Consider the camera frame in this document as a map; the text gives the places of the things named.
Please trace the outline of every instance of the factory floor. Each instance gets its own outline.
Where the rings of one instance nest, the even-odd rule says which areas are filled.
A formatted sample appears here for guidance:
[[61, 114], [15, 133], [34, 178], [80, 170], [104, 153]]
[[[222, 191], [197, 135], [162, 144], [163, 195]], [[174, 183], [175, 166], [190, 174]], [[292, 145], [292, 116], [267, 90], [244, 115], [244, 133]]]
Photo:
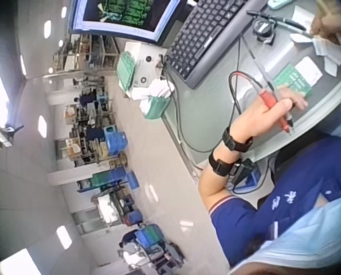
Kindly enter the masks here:
[[[145, 221], [158, 224], [166, 238], [182, 249], [186, 263], [177, 274], [227, 274], [229, 265], [197, 185], [162, 120], [146, 120], [139, 103], [125, 99], [117, 84], [116, 77], [108, 79], [118, 126], [128, 138], [129, 167], [140, 183], [133, 196]], [[249, 199], [256, 201], [269, 190]]]

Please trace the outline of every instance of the black keyboard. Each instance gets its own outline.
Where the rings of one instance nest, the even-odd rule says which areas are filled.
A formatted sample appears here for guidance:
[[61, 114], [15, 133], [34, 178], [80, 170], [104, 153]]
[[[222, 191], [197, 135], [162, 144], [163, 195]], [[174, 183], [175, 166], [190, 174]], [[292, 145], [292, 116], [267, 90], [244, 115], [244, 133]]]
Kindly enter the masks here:
[[195, 89], [268, 0], [203, 0], [190, 13], [165, 60]]

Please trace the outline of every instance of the blue face mask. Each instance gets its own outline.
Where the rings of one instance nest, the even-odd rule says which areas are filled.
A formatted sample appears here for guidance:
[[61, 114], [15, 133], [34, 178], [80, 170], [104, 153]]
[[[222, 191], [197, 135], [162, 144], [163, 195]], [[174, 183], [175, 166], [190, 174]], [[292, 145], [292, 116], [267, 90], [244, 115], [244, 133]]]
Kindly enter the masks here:
[[341, 198], [312, 209], [278, 239], [264, 243], [231, 273], [250, 262], [306, 269], [341, 262]]

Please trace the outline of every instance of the monitor screen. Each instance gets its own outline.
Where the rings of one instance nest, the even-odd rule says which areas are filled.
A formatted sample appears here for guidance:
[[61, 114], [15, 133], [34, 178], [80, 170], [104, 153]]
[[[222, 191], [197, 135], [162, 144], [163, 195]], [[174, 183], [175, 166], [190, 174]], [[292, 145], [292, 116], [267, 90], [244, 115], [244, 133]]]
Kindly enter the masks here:
[[77, 0], [73, 32], [110, 32], [117, 37], [159, 42], [182, 0]]

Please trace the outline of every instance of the gray workbench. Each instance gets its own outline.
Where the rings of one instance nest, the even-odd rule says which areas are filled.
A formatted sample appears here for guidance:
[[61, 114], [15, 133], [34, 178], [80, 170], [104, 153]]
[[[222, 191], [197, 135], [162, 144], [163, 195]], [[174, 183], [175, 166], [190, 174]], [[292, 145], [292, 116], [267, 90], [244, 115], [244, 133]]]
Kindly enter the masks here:
[[[296, 5], [316, 14], [317, 7], [314, 0], [298, 0], [278, 11], [267, 8], [266, 12], [292, 18]], [[309, 107], [304, 112], [292, 111], [295, 132], [288, 135], [275, 127], [266, 135], [255, 139], [251, 151], [244, 155], [253, 161], [258, 161], [295, 140], [317, 125], [341, 103], [341, 67], [338, 69], [337, 77], [328, 75], [324, 71], [324, 58], [316, 56], [312, 44], [293, 44], [289, 36], [291, 33], [291, 30], [278, 27], [273, 46], [258, 42], [251, 28], [244, 33], [253, 53], [272, 77], [277, 76], [289, 63], [295, 66], [306, 56], [309, 56], [323, 73], [323, 77], [313, 87], [313, 91], [307, 98]], [[213, 148], [229, 124], [233, 100], [228, 87], [228, 77], [237, 67], [237, 49], [238, 42], [236, 41], [196, 90], [188, 88], [174, 72], [170, 72], [179, 90], [183, 134], [187, 141], [200, 151]], [[262, 79], [243, 41], [241, 41], [240, 70], [251, 74], [258, 80]], [[244, 102], [250, 102], [250, 99], [246, 100], [246, 97], [257, 96], [247, 81], [240, 78], [238, 83], [238, 99], [241, 105]], [[176, 136], [174, 103], [168, 107], [165, 118], [170, 125], [171, 135]], [[189, 153], [196, 163], [206, 160], [209, 154], [200, 154], [191, 149]]]

